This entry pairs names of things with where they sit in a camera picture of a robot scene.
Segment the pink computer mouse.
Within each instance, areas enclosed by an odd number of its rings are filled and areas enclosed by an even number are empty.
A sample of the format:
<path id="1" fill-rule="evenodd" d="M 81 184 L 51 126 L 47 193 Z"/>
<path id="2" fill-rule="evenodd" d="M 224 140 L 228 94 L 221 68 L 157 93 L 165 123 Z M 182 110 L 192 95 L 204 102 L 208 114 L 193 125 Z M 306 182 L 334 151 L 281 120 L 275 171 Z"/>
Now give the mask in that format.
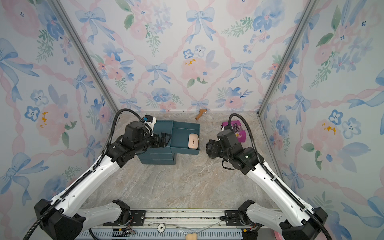
<path id="1" fill-rule="evenodd" d="M 199 135 L 189 134 L 188 148 L 194 150 L 199 148 Z"/>

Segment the teal top drawer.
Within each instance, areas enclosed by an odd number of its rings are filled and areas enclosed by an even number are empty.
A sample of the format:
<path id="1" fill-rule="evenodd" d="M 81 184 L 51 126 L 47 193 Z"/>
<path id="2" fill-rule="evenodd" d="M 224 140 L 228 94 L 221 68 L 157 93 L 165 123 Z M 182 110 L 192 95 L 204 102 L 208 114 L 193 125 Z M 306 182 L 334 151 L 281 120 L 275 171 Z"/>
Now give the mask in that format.
<path id="1" fill-rule="evenodd" d="M 197 149 L 189 148 L 190 134 L 200 136 L 200 124 L 173 122 L 171 151 L 173 154 L 198 155 L 200 152 L 199 141 Z"/>

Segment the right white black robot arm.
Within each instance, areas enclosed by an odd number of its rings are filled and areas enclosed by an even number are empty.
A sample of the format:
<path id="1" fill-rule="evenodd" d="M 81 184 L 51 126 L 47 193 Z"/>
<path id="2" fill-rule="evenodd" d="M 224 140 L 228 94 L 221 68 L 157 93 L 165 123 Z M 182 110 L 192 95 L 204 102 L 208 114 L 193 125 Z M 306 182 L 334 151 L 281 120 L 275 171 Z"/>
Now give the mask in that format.
<path id="1" fill-rule="evenodd" d="M 285 240 L 314 240 L 320 233 L 326 234 L 326 211 L 301 200 L 273 173 L 254 147 L 244 148 L 232 130 L 218 133 L 217 138 L 206 144 L 209 158 L 230 163 L 233 170 L 259 185 L 279 207 L 274 211 L 247 200 L 238 208 L 237 221 L 245 226 L 268 227 Z"/>

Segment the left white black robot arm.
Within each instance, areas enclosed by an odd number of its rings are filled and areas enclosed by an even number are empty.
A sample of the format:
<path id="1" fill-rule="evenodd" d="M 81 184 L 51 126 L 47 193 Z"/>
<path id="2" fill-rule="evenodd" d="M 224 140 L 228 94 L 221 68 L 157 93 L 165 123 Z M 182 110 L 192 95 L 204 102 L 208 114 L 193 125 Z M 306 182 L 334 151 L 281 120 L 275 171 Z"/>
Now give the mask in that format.
<path id="1" fill-rule="evenodd" d="M 154 124 L 132 122 L 124 135 L 110 143 L 98 160 L 75 182 L 50 200 L 35 205 L 37 221 L 25 235 L 27 240 L 40 227 L 53 240 L 74 240 L 81 232 L 104 223 L 126 226 L 132 221 L 130 207 L 121 200 L 92 209 L 82 209 L 85 200 L 112 174 L 137 154 L 150 148 L 165 148 L 171 134 L 153 132 Z"/>

